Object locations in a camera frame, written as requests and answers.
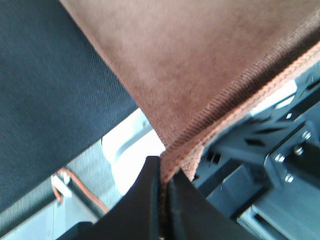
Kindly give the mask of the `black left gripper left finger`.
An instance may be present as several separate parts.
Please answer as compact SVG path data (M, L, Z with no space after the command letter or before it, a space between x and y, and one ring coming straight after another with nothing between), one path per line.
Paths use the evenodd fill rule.
M148 156L128 192L96 223L75 224L60 240L158 240L160 158Z

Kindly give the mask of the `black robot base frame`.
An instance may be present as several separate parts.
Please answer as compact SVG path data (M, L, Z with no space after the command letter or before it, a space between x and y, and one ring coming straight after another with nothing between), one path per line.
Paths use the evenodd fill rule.
M296 79L287 106L248 117L206 147L195 187L268 240L320 237L320 72Z

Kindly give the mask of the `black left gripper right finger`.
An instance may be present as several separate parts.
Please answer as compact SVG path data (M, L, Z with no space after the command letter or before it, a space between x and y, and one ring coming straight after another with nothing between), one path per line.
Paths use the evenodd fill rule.
M257 237L215 209L180 170L167 183L168 240L256 240Z

